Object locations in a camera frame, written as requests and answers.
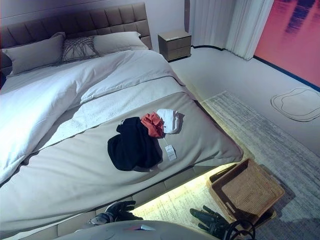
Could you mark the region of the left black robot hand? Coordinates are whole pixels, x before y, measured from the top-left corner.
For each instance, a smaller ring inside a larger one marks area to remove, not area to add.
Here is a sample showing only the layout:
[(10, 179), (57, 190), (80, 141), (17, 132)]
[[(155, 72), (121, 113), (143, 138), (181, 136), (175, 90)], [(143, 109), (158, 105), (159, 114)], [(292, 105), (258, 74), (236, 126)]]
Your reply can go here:
[(131, 211), (135, 209), (135, 200), (117, 201), (109, 205), (105, 214), (109, 222), (143, 220), (142, 217), (135, 216)]

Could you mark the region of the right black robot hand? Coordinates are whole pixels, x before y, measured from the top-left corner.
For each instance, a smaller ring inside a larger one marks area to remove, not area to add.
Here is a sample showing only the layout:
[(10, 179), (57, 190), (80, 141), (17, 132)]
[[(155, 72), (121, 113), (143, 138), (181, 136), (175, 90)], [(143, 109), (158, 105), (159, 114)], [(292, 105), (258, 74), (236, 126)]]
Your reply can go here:
[(213, 211), (206, 205), (203, 205), (202, 208), (203, 210), (189, 209), (190, 214), (200, 221), (198, 227), (220, 240), (228, 240), (227, 233), (230, 224), (218, 212)]

